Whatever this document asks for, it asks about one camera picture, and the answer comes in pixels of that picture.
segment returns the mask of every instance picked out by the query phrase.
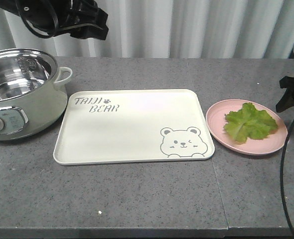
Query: bear cartoon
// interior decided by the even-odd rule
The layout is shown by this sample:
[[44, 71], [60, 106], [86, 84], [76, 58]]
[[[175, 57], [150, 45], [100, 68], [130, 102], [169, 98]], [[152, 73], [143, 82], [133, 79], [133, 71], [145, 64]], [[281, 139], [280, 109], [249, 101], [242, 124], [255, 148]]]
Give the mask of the bear cartoon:
[[200, 130], [196, 127], [189, 127], [187, 130], [163, 128], [160, 134], [163, 136], [160, 149], [168, 158], [200, 158], [208, 150], [207, 144], [200, 137]]

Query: pink plate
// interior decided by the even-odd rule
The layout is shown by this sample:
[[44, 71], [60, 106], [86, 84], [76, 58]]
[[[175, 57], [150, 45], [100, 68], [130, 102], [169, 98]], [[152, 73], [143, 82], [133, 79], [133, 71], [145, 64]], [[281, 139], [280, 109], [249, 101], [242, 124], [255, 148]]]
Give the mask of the pink plate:
[[[253, 103], [260, 111], [266, 110], [276, 120], [279, 128], [265, 139], [248, 138], [246, 143], [237, 143], [224, 131], [223, 126], [227, 123], [225, 114], [230, 111], [238, 111], [242, 108], [242, 104], [247, 102]], [[224, 100], [215, 103], [207, 111], [206, 121], [211, 134], [220, 143], [233, 151], [247, 155], [265, 155], [279, 150], [283, 147], [288, 134], [286, 125], [277, 114], [262, 105], [246, 100]]]

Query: cream serving tray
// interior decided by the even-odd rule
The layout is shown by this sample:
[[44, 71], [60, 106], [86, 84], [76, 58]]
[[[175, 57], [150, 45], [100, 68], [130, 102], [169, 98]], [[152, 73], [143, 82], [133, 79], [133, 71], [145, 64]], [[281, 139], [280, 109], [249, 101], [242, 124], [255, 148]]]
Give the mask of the cream serving tray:
[[190, 90], [91, 91], [68, 102], [54, 149], [60, 164], [203, 160], [214, 145]]

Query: green lettuce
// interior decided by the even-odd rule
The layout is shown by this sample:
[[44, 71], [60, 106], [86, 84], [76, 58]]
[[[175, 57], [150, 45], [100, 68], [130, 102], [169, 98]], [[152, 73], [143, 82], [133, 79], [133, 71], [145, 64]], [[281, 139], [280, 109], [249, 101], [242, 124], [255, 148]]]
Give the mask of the green lettuce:
[[225, 115], [225, 131], [237, 142], [245, 143], [247, 138], [264, 139], [278, 128], [276, 121], [267, 113], [259, 111], [252, 103], [244, 103], [242, 109]]

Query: black clamp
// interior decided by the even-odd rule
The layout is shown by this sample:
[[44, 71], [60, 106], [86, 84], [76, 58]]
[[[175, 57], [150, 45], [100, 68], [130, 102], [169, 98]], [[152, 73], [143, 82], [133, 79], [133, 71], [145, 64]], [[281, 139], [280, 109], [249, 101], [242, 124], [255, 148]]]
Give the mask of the black clamp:
[[281, 89], [286, 88], [286, 92], [276, 104], [278, 113], [294, 106], [294, 77], [285, 76], [280, 80]]

